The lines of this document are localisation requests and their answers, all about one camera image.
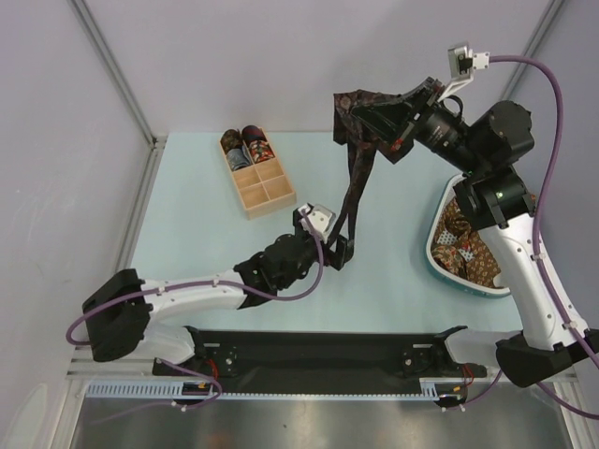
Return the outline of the dark paisley tie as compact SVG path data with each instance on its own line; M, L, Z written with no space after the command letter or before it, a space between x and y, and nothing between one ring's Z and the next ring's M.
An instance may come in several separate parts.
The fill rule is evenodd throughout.
M400 152L375 136L351 115L351 109L356 106L384 103L396 97L400 95L365 90L333 95L333 141L347 149L350 182L343 198L340 216L329 234L329 247L341 234L344 223L347 223L348 239L355 239L358 203L372 172L376 153L380 152L392 163L399 162L409 153L409 150Z

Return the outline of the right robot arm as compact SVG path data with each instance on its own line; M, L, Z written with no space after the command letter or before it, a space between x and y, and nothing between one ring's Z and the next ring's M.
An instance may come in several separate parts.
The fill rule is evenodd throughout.
M534 146L532 118L523 106L503 100L473 124L447 109L438 80L411 92L355 105L351 118L400 161L420 143L462 173L454 197L470 227L497 261L514 299L520 331L497 333L460 328L433 349L431 363L453 375L465 363L496 366L519 387L540 384L598 353L598 332L589 327L565 293L535 228L541 199L514 169Z

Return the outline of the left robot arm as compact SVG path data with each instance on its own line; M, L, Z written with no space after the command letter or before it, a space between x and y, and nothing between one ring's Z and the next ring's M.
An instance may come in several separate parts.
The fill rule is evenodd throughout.
M243 310L269 301L304 299L315 291L324 269L341 269L354 255L354 243L284 234L233 268L186 281L143 280L133 268L115 273L82 304L85 346L95 362L123 359L136 352L166 358L186 374L200 372L206 352L189 325L163 321L187 313Z

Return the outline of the white teal plastic basket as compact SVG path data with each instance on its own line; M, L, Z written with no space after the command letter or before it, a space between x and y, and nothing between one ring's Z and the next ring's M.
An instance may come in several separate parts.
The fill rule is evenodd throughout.
M455 197L461 174L449 179L441 194L425 243L425 257L434 276L480 297L507 297L501 270L492 252L468 224Z

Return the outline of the wooden compartment box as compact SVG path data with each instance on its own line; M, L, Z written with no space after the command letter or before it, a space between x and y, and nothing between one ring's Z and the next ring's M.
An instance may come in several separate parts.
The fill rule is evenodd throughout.
M253 220L278 210L294 206L297 194L283 168L267 133L260 127L269 142L275 157L266 162L254 164L248 151L249 145L243 142L243 149L251 161L249 167L232 172L226 160L219 139L221 154L226 160L228 172L239 196L244 214Z

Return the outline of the brown patterned tie in basket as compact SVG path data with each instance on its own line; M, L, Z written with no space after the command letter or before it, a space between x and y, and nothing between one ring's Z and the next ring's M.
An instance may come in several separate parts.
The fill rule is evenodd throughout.
M496 259L471 228L455 198L443 207L433 229L431 256L433 263L446 273L482 287L501 288Z

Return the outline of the red black rolled tie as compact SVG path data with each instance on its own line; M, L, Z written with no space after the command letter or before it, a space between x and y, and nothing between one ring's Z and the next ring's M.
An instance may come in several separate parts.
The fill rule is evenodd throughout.
M275 157L275 154L267 140L253 140L250 142L248 151L254 164L266 162Z

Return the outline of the navy red rolled tie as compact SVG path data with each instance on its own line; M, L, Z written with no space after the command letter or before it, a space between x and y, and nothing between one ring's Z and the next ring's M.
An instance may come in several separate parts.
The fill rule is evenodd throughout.
M263 130L256 125L247 125L243 127L241 136L247 145L250 145L254 141L267 141Z

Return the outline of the grey blue rolled tie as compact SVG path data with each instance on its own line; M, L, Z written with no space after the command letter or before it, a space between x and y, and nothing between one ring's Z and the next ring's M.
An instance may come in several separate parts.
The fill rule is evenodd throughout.
M226 153L226 160L232 172L249 167L251 161L243 147L232 148Z

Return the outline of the brown rolled tie in box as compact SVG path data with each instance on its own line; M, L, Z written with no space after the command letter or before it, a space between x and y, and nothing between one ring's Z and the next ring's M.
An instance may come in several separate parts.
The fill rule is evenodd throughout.
M228 153L234 149L241 149L243 147L241 132L238 129L226 130L221 136L220 144L224 153Z

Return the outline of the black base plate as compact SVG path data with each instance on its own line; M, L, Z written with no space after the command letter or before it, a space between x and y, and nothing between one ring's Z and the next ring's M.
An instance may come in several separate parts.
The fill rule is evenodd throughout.
M347 390L353 383L405 384L422 378L484 378L482 365L451 360L439 334L297 333L191 331L198 349L177 369L159 356L155 376L183 376L187 370L216 374L220 384L241 387L310 383Z

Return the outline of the aluminium frame rail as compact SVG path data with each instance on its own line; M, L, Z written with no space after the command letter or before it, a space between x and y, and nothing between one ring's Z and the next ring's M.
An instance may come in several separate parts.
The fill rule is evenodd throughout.
M74 12L75 17L80 24L80 28L88 38L95 55L105 69L116 94L120 96L125 109L141 134L144 142L150 149L153 149L158 141L158 137L152 131L146 115L126 78L121 65L112 51L109 42L101 30L93 11L84 0L68 0L67 3Z

